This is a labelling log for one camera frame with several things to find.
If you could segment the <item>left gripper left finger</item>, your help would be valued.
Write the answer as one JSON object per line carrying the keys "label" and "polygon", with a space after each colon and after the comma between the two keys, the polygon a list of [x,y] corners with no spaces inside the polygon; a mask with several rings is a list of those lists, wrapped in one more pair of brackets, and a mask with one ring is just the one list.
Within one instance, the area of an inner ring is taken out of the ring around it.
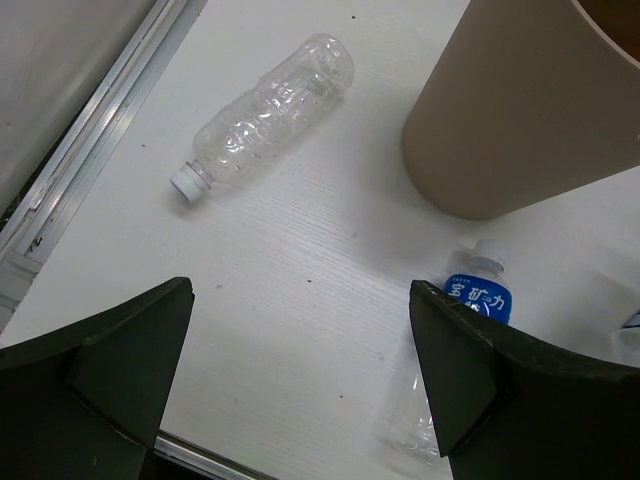
{"label": "left gripper left finger", "polygon": [[172,278],[1,350],[4,479],[136,479],[154,448],[194,305]]}

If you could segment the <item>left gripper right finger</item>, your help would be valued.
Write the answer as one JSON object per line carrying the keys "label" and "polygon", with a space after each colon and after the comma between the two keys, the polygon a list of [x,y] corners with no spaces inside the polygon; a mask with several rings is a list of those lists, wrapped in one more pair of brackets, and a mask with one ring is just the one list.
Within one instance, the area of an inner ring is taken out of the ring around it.
{"label": "left gripper right finger", "polygon": [[410,322],[439,452],[457,479],[635,479],[639,371],[539,340],[434,285]]}

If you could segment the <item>blue label plastic bottle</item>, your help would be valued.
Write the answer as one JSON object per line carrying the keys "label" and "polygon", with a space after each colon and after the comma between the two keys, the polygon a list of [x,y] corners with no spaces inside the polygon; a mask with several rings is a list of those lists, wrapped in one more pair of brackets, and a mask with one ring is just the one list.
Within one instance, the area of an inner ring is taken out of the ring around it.
{"label": "blue label plastic bottle", "polygon": [[[512,294],[502,278],[504,270],[505,249],[494,240],[482,239],[471,253],[459,257],[442,290],[472,310],[507,324]],[[392,387],[385,440],[399,452],[428,465],[444,466],[413,342],[408,343],[405,360]]]}

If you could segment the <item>green label clear bottle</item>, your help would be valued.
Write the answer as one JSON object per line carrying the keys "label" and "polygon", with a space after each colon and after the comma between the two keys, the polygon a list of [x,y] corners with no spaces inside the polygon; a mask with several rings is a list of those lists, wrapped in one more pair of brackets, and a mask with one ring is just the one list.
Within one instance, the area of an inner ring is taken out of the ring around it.
{"label": "green label clear bottle", "polygon": [[635,312],[612,335],[612,349],[621,364],[639,367],[640,364],[640,313]]}

